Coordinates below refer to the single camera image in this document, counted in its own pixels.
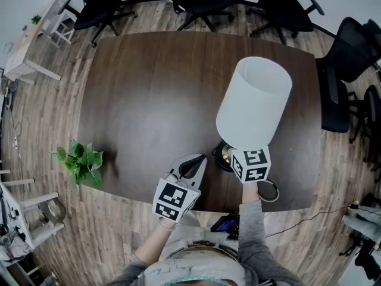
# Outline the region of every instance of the green plant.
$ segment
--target green plant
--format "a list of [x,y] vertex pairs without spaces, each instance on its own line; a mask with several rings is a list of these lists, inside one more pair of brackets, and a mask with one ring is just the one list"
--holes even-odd
[[52,154],[66,166],[73,182],[77,185],[83,182],[94,187],[102,185],[102,176],[98,169],[103,163],[103,151],[95,151],[91,143],[83,146],[73,140],[70,142],[68,153],[66,153],[65,148],[57,147]]
[[34,15],[33,17],[32,17],[32,24],[38,24],[38,22],[40,21],[40,19],[41,19],[41,16],[40,15]]

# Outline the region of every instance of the white lampshade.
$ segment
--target white lampshade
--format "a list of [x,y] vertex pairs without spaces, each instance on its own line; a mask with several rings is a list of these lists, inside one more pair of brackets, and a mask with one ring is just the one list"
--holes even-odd
[[287,71],[274,61],[246,57],[237,63],[216,118],[230,146],[254,151],[273,139],[292,87]]

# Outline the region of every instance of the dark wooden table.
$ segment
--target dark wooden table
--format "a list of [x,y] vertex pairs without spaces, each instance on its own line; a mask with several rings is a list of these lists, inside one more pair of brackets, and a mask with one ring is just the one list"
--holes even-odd
[[[270,144],[280,198],[264,211],[309,207],[320,163],[320,92],[314,56],[236,35],[154,32],[100,41],[91,66],[78,137],[105,151],[102,190],[151,203],[171,162],[203,153],[208,166],[198,210],[238,209],[242,185],[211,152],[221,138],[216,115],[237,62],[271,59],[292,78],[291,94]],[[266,188],[261,185],[263,194]]]

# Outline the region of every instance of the gray sleeve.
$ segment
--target gray sleeve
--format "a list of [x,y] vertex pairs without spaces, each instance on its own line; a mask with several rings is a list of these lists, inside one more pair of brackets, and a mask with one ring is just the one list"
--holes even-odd
[[133,254],[129,265],[120,274],[116,275],[107,286],[130,286],[148,266],[149,264],[142,262]]
[[239,206],[238,260],[252,268],[262,281],[272,279],[302,286],[302,281],[283,268],[266,246],[261,201]]

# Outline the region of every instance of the black and white marker cube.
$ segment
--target black and white marker cube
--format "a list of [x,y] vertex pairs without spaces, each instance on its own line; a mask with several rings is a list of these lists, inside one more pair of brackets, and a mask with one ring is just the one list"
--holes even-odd
[[256,151],[232,150],[232,169],[242,183],[267,179],[271,160],[268,147]]
[[152,211],[161,217],[179,222],[200,195],[200,190],[188,188],[184,183],[172,183],[160,178]]

